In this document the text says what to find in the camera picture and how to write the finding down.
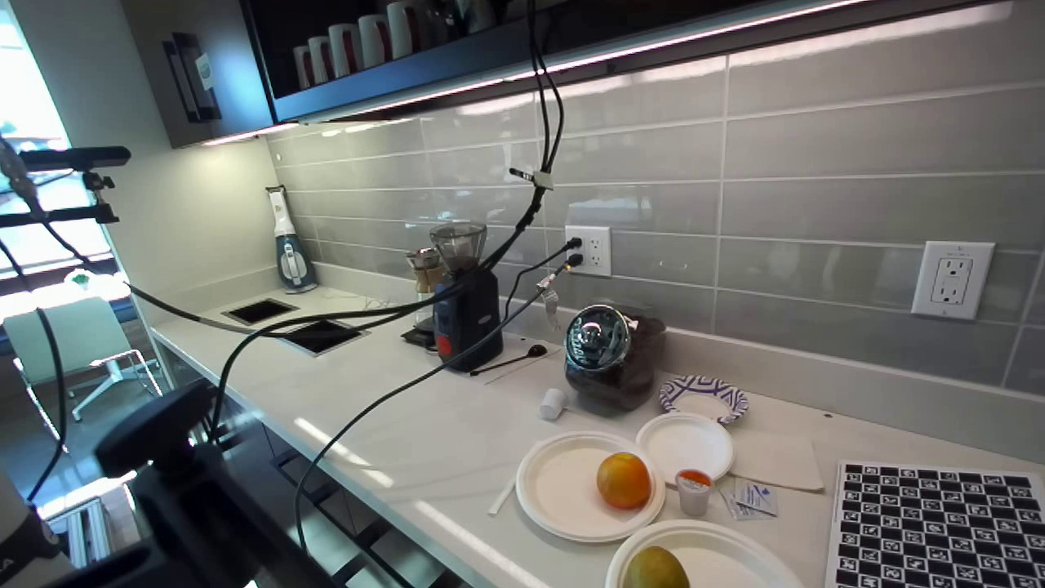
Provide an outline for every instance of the electrical outlet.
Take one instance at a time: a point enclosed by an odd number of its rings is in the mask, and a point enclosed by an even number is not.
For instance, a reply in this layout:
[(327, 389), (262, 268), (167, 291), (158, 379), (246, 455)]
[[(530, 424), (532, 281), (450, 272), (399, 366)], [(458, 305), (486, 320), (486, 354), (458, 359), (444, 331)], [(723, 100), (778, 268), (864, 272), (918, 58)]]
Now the electrical outlet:
[(575, 268), (582, 273), (609, 273), (609, 230), (607, 225), (564, 225), (564, 243), (582, 237), (584, 262)]
[(910, 312), (975, 320), (994, 243), (923, 243)]

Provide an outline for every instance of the kitchen counter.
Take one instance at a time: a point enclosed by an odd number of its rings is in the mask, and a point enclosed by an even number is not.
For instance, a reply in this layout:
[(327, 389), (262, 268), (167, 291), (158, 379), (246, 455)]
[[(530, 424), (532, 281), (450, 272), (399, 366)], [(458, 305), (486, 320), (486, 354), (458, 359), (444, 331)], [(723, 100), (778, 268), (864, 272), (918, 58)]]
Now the kitchen counter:
[[(300, 307), (297, 312), (374, 307), (369, 293), (332, 287), (297, 298), (272, 291), (266, 298), (291, 299)], [(207, 312), (226, 316), (223, 311), (236, 305), (237, 299), (223, 299)], [(319, 357), (291, 343), (259, 341), (241, 354), (228, 392), (246, 407), (259, 411), (291, 447), (310, 457), (372, 397), (436, 366), (430, 354), (403, 343), (399, 334), (415, 320), (417, 316), (396, 320)], [(220, 379), (223, 359), (241, 341), (190, 320), (158, 320), (152, 335), (209, 379)], [(518, 357), (523, 348), (526, 343), (516, 335), (503, 359)], [(512, 479), (532, 445), (563, 432), (609, 432), (633, 438), (641, 424), (654, 417), (654, 401), (619, 417), (572, 407), (563, 422), (541, 422), (538, 397), (547, 386), (569, 389), (557, 348), (546, 359), (530, 359), (478, 379), (442, 372), (362, 417), (340, 447), (327, 455), (324, 471), (469, 585), (602, 585), (619, 542), (575, 544), (554, 538), (532, 526), (516, 500), (505, 500), (495, 517), (486, 517), (486, 509)], [(805, 438), (825, 492), (778, 491), (781, 517), (749, 524), (739, 524), (723, 500), (713, 500), (706, 520), (756, 538), (778, 552), (803, 585), (824, 585), (825, 577), (839, 460), (1045, 475), (1045, 467), (1032, 460), (825, 414), (756, 392), (749, 395), (752, 411), (730, 435), (739, 441), (745, 435)], [(658, 520), (678, 517), (678, 502), (668, 492)]]

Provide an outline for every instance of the gray subway tile backsplash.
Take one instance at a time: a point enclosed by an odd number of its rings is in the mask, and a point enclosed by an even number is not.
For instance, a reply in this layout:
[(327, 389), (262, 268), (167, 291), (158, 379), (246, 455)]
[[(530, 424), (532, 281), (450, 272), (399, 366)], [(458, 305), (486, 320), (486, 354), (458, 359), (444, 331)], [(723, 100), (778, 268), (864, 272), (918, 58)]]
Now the gray subway tile backsplash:
[[(1045, 392), (1043, 22), (1045, 3), (1014, 0), (994, 27), (564, 87), (554, 189), (498, 283), (564, 225), (609, 225), (615, 273), (554, 281), (563, 305)], [(503, 243), (532, 193), (508, 165), (534, 169), (541, 146), (523, 95), (310, 123), (266, 151), (318, 258), (409, 273), (404, 247), (436, 221), (484, 218), (486, 251)], [(908, 312), (930, 237), (1000, 246), (979, 320)]]

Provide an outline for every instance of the wall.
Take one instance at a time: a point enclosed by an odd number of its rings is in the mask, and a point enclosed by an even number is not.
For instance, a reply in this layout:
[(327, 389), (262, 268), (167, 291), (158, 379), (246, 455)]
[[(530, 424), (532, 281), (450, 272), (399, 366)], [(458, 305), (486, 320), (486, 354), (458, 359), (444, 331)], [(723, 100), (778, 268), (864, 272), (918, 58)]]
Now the wall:
[[(554, 193), (523, 247), (615, 225), (615, 276), (674, 325), (1045, 392), (1045, 3), (910, 40), (778, 46), (569, 95)], [(526, 206), (538, 119), (508, 99), (272, 137), (319, 262), (404, 273), (423, 225), (494, 243)], [(975, 322), (910, 316), (923, 237), (1000, 243)]]
[(266, 146), (170, 151), (118, 0), (12, 5), (68, 139), (131, 146), (131, 162), (103, 172), (118, 182), (111, 237), (135, 283), (176, 299), (183, 287), (272, 264)]

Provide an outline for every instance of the white plate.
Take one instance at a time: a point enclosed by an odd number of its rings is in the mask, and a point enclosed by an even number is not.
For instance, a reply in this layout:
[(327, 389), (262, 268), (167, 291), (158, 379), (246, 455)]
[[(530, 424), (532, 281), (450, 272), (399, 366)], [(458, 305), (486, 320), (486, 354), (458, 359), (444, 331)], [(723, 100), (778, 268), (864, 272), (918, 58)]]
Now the white plate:
[(534, 445), (516, 471), (523, 514), (572, 542), (617, 542), (654, 524), (662, 509), (662, 484), (654, 484), (643, 509), (615, 509), (598, 497), (598, 465), (617, 451), (641, 455), (650, 467), (650, 457), (617, 435), (572, 432)]
[(605, 588), (619, 588), (629, 557), (645, 550), (668, 550), (689, 585), (702, 588), (800, 588), (795, 575), (765, 544), (749, 537), (694, 524), (694, 520), (668, 520), (633, 533), (609, 557)]
[(730, 467), (729, 432), (706, 414), (658, 414), (643, 424), (641, 447), (650, 455), (658, 479), (676, 484), (678, 471), (702, 471), (713, 479)]

